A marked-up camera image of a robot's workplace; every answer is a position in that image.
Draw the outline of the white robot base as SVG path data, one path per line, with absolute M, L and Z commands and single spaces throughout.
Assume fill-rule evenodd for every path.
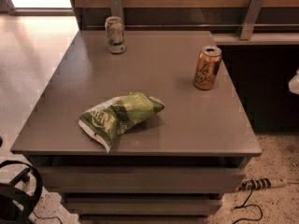
M 299 95 L 299 69 L 294 77 L 289 81 L 289 91 Z

